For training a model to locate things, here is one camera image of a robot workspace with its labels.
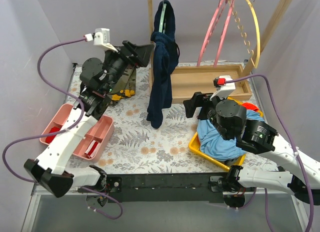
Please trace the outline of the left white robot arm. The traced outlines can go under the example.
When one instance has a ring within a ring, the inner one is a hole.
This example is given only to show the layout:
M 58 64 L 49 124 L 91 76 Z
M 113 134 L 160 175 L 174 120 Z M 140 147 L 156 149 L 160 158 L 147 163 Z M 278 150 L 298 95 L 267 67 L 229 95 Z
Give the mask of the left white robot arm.
M 107 186 L 103 169 L 90 165 L 84 169 L 67 168 L 73 152 L 85 143 L 103 141 L 94 133 L 102 127 L 101 118 L 112 102 L 121 79 L 130 77 L 139 67 L 146 67 L 154 46 L 136 45 L 127 40 L 115 50 L 104 53 L 104 61 L 87 59 L 81 68 L 80 95 L 69 116 L 48 147 L 36 158 L 28 159 L 24 168 L 29 175 L 55 197 L 64 196 L 71 188 L 102 192 Z

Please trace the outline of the navy blue shorts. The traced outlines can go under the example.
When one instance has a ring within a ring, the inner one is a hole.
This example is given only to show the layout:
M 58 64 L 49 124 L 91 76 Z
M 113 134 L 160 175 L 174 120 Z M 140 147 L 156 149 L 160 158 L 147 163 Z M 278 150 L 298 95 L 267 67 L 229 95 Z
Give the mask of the navy blue shorts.
M 154 17 L 154 30 L 151 34 L 151 41 L 155 43 L 152 60 L 153 84 L 150 93 L 149 105 L 147 108 L 147 120 L 155 129 L 163 122 L 163 109 L 172 105 L 172 82 L 171 74 L 179 62 L 180 49 L 175 41 L 176 19 L 173 7 L 168 0 L 165 11 L 165 33 L 159 32 L 159 21 L 162 10 L 162 2 Z

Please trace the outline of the green hanger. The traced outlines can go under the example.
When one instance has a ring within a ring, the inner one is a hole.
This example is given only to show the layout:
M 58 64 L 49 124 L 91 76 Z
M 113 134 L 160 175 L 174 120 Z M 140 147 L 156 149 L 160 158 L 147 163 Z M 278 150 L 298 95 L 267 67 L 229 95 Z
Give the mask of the green hanger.
M 167 8 L 167 4 L 165 3 L 164 0 L 162 0 L 162 9 L 161 9 L 161 14 L 160 14 L 160 19 L 159 19 L 159 26 L 158 26 L 158 31 L 161 32 L 161 33 L 165 33 L 165 27 L 166 27 L 166 22 L 165 22 L 166 8 Z

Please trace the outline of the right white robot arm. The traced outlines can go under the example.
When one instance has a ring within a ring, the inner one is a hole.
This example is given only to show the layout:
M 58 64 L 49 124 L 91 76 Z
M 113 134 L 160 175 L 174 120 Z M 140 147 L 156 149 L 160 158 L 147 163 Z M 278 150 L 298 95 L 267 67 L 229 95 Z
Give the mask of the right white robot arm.
M 247 109 L 233 100 L 196 92 L 183 101 L 185 114 L 191 118 L 201 108 L 198 118 L 207 119 L 223 139 L 236 141 L 236 146 L 274 161 L 283 171 L 255 171 L 231 166 L 228 173 L 212 185 L 224 191 L 241 188 L 267 188 L 286 192 L 300 201 L 320 204 L 320 164 L 294 148 L 276 129 L 267 123 L 247 118 Z

